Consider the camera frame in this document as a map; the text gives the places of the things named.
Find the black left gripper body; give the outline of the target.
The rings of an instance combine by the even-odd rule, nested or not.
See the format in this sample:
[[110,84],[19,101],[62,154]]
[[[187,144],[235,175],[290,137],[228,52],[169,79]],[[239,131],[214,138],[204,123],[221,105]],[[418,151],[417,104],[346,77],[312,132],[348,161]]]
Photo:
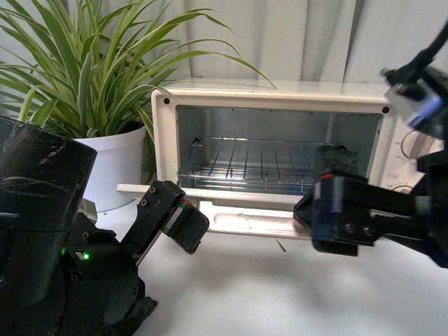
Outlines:
[[133,335],[157,306],[115,232],[96,220],[95,204],[83,199],[62,257],[66,304],[58,335]]

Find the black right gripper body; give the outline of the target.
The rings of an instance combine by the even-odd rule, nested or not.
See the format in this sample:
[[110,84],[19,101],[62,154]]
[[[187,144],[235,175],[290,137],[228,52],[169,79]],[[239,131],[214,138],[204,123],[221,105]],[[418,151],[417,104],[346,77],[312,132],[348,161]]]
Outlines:
[[447,268],[447,151],[421,156],[417,170],[424,175],[407,195],[375,189],[374,209],[390,216],[374,217],[374,238],[390,239]]

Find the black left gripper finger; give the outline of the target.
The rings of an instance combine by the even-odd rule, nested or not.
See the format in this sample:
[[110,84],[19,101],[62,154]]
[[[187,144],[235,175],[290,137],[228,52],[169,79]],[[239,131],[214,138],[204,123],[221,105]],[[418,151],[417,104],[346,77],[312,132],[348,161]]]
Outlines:
[[136,220],[121,244],[139,265],[160,234],[192,255],[208,229],[209,219],[182,189],[171,181],[154,181],[137,204]]

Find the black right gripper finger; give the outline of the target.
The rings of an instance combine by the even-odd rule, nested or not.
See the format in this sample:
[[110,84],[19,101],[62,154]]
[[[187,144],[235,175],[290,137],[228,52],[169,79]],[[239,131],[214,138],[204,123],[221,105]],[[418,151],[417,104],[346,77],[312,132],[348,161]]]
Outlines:
[[317,251],[357,256],[360,245],[386,237],[431,254],[417,197],[370,185],[358,173],[357,153],[344,146],[320,144],[314,161],[314,185],[294,206],[293,217]]

